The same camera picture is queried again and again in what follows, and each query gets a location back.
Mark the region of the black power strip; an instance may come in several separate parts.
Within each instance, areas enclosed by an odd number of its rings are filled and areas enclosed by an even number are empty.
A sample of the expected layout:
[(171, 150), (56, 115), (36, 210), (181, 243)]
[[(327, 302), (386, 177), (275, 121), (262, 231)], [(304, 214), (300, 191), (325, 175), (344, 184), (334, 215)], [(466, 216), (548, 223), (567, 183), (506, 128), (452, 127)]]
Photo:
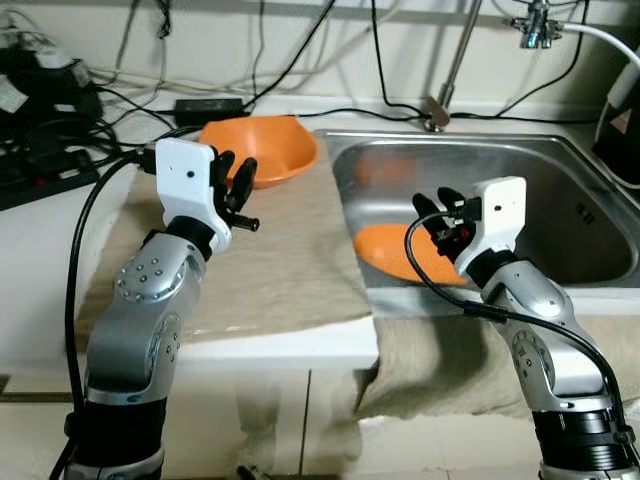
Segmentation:
[(0, 148), (0, 211), (31, 204), (100, 178), (84, 150), (69, 150), (59, 140), (33, 140)]

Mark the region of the white glossy base cabinet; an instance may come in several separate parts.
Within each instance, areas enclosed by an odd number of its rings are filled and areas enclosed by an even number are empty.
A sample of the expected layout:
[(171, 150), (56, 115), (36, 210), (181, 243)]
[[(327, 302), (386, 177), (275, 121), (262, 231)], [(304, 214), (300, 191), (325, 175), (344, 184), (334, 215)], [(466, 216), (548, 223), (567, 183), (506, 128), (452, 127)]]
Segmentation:
[(355, 420), (352, 371), (221, 372), (175, 384), (163, 476), (532, 480), (540, 451), (527, 420), (502, 415)]

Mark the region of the metal faucet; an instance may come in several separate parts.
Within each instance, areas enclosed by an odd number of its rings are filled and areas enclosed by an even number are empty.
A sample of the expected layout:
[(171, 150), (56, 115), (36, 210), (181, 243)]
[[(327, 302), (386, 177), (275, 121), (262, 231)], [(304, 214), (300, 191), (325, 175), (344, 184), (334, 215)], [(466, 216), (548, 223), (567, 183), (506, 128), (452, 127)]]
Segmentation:
[(458, 38), (456, 51), (451, 61), (447, 77), (440, 87), (439, 95), (425, 97), (425, 106), (428, 108), (428, 115), (422, 120), (422, 127), (426, 132), (442, 132), (445, 127), (451, 123), (451, 114), (449, 114), (448, 106), (451, 105), (454, 92), (456, 92), (458, 74), (465, 60), (465, 55), (474, 28), (479, 18), (479, 13), (483, 8), (483, 0), (470, 0), (468, 3), (467, 15), (465, 23)]

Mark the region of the metal wall tap valve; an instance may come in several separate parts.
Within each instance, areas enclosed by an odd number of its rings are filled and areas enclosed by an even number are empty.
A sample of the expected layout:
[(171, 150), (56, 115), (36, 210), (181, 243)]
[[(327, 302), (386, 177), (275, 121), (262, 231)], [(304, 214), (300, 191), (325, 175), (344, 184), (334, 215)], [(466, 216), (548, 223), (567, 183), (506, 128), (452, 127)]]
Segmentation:
[(522, 17), (506, 20), (508, 27), (520, 32), (518, 46), (525, 50), (550, 49), (553, 42), (563, 36), (563, 27), (550, 17), (550, 0), (527, 0), (527, 10)]

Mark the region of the black power adapter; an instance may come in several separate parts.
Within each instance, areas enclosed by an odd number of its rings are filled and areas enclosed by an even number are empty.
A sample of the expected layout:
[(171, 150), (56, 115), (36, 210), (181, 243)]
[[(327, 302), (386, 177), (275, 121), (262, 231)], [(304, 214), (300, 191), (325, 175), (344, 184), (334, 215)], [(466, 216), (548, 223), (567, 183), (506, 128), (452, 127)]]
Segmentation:
[(250, 113), (243, 99), (178, 99), (169, 110), (177, 122), (219, 122)]

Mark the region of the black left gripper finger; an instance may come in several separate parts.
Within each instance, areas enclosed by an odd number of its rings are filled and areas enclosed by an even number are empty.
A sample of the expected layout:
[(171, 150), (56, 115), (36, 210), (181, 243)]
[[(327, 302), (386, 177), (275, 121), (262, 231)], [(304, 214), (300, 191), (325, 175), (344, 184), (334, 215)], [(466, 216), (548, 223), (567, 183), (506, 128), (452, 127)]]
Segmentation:
[(259, 168), (259, 163), (257, 163), (255, 157), (247, 157), (238, 166), (236, 174), (230, 179), (228, 189), (229, 209), (243, 209), (244, 205), (247, 204), (248, 198), (252, 195), (257, 168)]
[(210, 186), (212, 187), (212, 200), (224, 201), (227, 197), (227, 180), (236, 160), (232, 151), (216, 152), (215, 159), (210, 163)]

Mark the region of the stainless steel sink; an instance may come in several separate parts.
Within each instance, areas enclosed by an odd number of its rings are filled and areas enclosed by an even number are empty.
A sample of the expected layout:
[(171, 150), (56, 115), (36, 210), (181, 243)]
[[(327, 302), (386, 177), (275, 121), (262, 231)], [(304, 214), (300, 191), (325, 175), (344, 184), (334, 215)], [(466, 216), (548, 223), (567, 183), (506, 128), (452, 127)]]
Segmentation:
[(570, 294), (577, 315), (640, 310), (639, 206), (556, 134), (321, 129), (351, 233), (415, 219), (411, 198), (442, 187), (474, 196), (480, 180), (522, 177), (526, 224), (516, 244)]

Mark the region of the beige linen cloth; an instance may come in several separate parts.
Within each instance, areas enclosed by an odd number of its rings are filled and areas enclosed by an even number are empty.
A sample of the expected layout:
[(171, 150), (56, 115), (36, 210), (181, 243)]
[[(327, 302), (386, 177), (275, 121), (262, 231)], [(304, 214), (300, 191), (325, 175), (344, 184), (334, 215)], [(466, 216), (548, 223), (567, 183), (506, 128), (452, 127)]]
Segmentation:
[[(132, 166), (110, 180), (93, 210), (118, 206), (96, 269), (83, 270), (76, 320), (83, 351), (93, 323), (115, 297), (114, 280), (151, 230), (163, 225), (152, 175)], [(257, 189), (244, 215), (259, 230), (234, 230), (227, 251), (207, 265), (183, 340), (224, 340), (301, 332), (369, 319), (372, 308), (344, 219), (332, 168), (316, 163), (280, 186)]]
[(378, 317), (380, 358), (355, 412), (389, 416), (531, 413), (509, 346), (490, 323), (475, 317)]

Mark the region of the orange plate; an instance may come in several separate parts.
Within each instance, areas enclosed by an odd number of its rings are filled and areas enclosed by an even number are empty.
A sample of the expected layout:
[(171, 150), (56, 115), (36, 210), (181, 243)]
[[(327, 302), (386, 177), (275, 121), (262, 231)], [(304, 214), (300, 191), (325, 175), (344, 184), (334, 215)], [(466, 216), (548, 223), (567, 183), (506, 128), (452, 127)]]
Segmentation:
[[(361, 260), (374, 266), (381, 273), (394, 276), (406, 282), (421, 284), (420, 275), (413, 270), (403, 239), (408, 227), (406, 224), (376, 224), (365, 227), (355, 234), (353, 244)], [(439, 255), (438, 248), (424, 229), (417, 229), (411, 239), (413, 256), (420, 268), (438, 285), (467, 285), (454, 269), (448, 257)]]

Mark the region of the black electronic device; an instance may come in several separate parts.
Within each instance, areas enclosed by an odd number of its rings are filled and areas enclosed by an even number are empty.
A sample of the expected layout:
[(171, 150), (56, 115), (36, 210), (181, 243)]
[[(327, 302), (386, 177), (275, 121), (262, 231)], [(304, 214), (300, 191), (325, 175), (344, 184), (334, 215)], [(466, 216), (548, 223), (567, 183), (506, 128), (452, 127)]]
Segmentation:
[(0, 148), (37, 129), (86, 133), (101, 118), (83, 60), (55, 46), (0, 47)]

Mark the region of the black appliance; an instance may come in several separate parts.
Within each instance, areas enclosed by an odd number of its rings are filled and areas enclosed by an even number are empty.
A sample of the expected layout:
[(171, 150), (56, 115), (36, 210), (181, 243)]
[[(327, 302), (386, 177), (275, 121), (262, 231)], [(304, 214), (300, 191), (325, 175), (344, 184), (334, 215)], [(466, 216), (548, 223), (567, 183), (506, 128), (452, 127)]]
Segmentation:
[(628, 147), (627, 129), (631, 118), (632, 91), (639, 79), (639, 65), (628, 63), (605, 97), (605, 108), (596, 125), (595, 142), (591, 150), (602, 161), (614, 180), (626, 188), (639, 188), (640, 172), (637, 160)]

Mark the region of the orange bowl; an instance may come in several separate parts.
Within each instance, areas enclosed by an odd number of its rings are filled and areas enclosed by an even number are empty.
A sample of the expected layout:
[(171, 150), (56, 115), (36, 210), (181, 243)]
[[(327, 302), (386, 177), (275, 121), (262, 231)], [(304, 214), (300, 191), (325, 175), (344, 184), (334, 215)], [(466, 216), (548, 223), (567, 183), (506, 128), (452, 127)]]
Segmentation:
[(210, 122), (197, 141), (236, 155), (225, 180), (234, 178), (247, 157), (257, 161), (253, 187), (279, 186), (311, 168), (317, 161), (317, 143), (296, 116), (239, 116)]

